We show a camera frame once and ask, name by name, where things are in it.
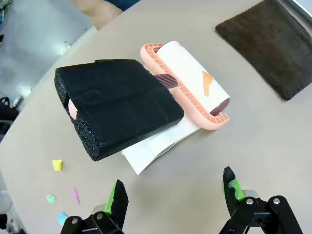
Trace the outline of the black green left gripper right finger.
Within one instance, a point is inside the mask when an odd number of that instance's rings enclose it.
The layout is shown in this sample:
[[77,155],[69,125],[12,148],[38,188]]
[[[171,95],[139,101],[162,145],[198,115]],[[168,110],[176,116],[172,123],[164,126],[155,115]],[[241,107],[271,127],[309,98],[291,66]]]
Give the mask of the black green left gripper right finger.
[[230,219],[221,234],[246,234],[260,227],[265,234],[301,234],[300,225],[284,196],[262,200],[254,190],[241,189],[232,169],[223,170],[223,192]]

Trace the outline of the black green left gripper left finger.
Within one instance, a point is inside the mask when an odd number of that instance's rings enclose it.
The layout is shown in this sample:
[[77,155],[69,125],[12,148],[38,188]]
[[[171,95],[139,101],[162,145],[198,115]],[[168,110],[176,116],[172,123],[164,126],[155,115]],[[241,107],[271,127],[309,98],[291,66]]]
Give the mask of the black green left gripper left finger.
[[87,219],[79,216],[66,218],[61,234],[122,234],[129,199],[125,186],[116,180],[103,211],[97,211]]

